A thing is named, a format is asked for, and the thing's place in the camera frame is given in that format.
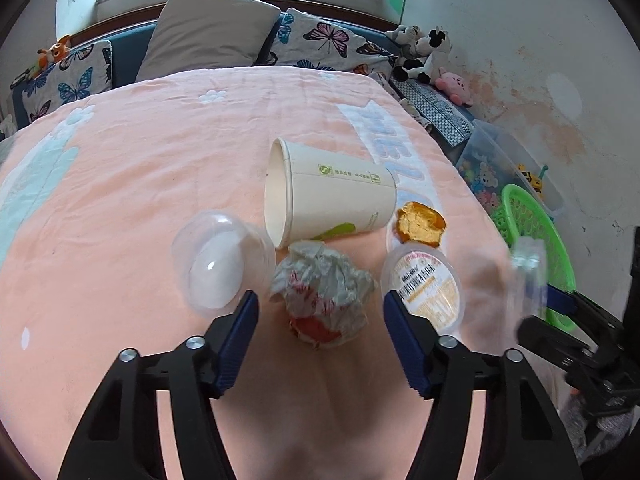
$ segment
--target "butterfly pillow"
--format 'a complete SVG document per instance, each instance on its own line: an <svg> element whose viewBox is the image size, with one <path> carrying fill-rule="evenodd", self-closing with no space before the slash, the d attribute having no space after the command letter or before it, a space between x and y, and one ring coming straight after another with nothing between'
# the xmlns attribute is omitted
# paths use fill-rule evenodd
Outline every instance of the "butterfly pillow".
<svg viewBox="0 0 640 480"><path fill-rule="evenodd" d="M271 46L268 64L339 70L387 79L396 56L362 36L290 8Z"/></svg>
<svg viewBox="0 0 640 480"><path fill-rule="evenodd" d="M22 104L30 123L62 105L111 90L111 41L75 48L27 83Z"/></svg>

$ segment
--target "bedsheet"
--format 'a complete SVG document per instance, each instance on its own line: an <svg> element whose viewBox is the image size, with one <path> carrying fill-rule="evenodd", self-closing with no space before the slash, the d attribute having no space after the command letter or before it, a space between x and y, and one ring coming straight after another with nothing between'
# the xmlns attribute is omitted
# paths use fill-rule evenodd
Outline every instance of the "bedsheet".
<svg viewBox="0 0 640 480"><path fill-rule="evenodd" d="M372 158L397 179L399 204L440 209L466 300L461 337L501 351L508 250L434 140L375 81L261 67L115 89L64 105L0 150L0 417L43 480L57 476L121 349L163 352L206 329L177 290L171 242L207 208L262 224L277 136ZM390 227L329 241L375 277L395 243ZM409 388L380 303L376 291L356 339L315 351L290 334L283 304L261 298L236 386L213 402L239 479L405 477L431 402ZM462 479L473 477L483 411L477 394ZM168 478L179 479L168 394L159 420Z"/></svg>

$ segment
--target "transparent storage bin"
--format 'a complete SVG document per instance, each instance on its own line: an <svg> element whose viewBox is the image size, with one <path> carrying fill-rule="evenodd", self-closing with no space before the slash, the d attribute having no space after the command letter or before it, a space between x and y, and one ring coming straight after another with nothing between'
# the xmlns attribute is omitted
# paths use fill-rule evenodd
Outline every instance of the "transparent storage bin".
<svg viewBox="0 0 640 480"><path fill-rule="evenodd" d="M526 189L553 220L562 214L564 200L549 179L549 171L542 179L542 193L536 192L518 170L538 176L540 165L529 152L502 128L484 121L474 121L474 131L458 159L456 167L472 193L491 215L500 206L500 194L507 184Z"/></svg>

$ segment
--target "dried orange peel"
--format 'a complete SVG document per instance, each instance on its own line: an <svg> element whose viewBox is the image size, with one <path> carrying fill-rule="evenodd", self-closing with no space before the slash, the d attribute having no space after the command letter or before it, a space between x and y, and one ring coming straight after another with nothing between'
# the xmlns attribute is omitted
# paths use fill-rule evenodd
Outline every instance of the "dried orange peel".
<svg viewBox="0 0 640 480"><path fill-rule="evenodd" d="M419 202L407 202L398 209L396 231L403 244L412 241L438 247L446 228L440 213Z"/></svg>

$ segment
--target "pink plush toy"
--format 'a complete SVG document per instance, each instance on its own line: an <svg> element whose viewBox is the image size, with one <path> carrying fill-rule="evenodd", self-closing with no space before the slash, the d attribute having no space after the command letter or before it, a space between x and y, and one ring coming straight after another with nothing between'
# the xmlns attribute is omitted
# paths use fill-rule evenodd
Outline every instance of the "pink plush toy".
<svg viewBox="0 0 640 480"><path fill-rule="evenodd" d="M459 75L447 72L443 66L440 67L440 77L436 79L434 85L457 106L472 106L474 103L466 81Z"/></svg>

